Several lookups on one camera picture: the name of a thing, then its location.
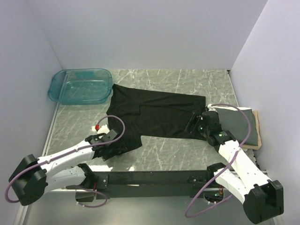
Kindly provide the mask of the black t shirt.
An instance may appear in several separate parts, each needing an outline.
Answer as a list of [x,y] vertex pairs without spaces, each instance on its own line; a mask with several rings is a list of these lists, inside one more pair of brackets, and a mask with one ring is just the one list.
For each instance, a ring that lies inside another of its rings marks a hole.
[[142,136],[204,140],[197,131],[185,131],[193,114],[204,112],[204,96],[112,86],[107,110],[109,128],[123,136],[110,144],[104,159],[136,150]]

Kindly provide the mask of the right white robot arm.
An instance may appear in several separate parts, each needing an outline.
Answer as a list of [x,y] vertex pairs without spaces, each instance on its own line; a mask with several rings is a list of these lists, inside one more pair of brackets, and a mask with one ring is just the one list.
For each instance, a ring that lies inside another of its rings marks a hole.
[[185,131],[197,131],[228,162],[207,167],[202,188],[221,185],[243,205],[247,218],[258,224],[284,213],[284,189],[278,180],[271,180],[249,159],[234,135],[224,130],[216,111],[193,113]]

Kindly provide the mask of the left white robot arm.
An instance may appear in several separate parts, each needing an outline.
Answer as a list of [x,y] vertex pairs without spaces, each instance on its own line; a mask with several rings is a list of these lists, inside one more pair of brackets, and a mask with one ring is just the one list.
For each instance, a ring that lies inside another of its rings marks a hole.
[[108,147],[121,139],[123,133],[113,129],[107,134],[90,135],[75,146],[44,157],[32,154],[24,157],[9,178],[9,188],[17,196],[17,202],[27,206],[44,194],[62,187],[94,186],[97,178],[85,163],[103,157]]

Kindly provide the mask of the folded dark grey shirt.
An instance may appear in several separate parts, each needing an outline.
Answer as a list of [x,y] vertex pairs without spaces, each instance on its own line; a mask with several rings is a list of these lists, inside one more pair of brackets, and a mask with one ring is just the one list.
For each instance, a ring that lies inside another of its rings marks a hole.
[[[243,111],[251,125],[250,136],[244,144],[257,146],[255,118],[252,111]],[[222,129],[230,131],[237,141],[241,143],[248,134],[248,123],[243,114],[239,111],[222,111],[221,113],[218,113],[218,115]]]

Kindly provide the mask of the brown cardboard board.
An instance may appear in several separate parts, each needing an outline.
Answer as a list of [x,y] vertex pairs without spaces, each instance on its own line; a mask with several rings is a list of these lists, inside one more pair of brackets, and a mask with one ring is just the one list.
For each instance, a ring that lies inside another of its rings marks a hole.
[[253,116],[255,118],[255,129],[256,129],[256,133],[257,133],[257,142],[258,142],[258,145],[257,146],[254,146],[254,145],[247,145],[247,144],[244,144],[242,145],[242,149],[243,150],[248,150],[248,149],[252,149],[252,150],[259,150],[262,146],[262,142],[261,142],[261,136],[260,136],[260,133],[259,133],[259,119],[258,119],[258,112],[257,111],[252,111],[253,113]]

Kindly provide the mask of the black base crossbar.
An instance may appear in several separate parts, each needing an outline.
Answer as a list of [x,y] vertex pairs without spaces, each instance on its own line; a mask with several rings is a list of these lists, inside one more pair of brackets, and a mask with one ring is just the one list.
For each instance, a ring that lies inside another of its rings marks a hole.
[[75,194],[80,202],[125,197],[194,197],[213,177],[212,167],[188,171],[94,172],[87,164],[79,164],[87,178],[81,187],[98,193]]

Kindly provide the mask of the teal plastic bin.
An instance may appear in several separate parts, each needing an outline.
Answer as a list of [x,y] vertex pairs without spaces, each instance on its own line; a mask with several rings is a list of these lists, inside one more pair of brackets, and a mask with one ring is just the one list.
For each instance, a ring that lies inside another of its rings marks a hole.
[[108,99],[112,86],[106,69],[66,69],[52,77],[47,94],[62,105],[99,105]]

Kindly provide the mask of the aluminium frame rail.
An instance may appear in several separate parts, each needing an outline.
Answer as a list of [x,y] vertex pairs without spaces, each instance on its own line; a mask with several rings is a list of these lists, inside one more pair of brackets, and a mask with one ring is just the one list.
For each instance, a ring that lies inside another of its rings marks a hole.
[[[235,177],[239,178],[239,175],[235,171],[231,171]],[[138,184],[127,184],[128,187],[140,187],[141,185]],[[74,186],[68,186],[68,187],[60,187],[53,189],[52,192],[59,192],[59,191],[75,191],[76,188]]]

